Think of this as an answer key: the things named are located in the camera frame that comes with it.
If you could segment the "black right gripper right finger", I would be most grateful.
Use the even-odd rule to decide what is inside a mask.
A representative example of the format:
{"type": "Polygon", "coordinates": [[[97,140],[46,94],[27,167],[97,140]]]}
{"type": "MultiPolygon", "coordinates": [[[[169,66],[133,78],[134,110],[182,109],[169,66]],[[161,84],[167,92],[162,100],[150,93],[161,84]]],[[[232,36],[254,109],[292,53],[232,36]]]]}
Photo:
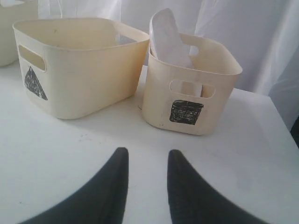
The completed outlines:
{"type": "Polygon", "coordinates": [[[216,191],[183,153],[168,154],[167,191],[174,224],[264,224],[216,191]]]}

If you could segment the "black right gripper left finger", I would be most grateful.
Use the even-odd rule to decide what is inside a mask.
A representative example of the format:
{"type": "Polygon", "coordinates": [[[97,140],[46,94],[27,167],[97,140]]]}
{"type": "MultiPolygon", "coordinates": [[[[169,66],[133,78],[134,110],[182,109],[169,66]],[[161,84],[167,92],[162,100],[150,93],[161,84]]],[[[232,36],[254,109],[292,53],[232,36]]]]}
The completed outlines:
{"type": "Polygon", "coordinates": [[[128,194],[129,153],[117,148],[74,194],[28,219],[26,224],[121,224],[128,194]]]}

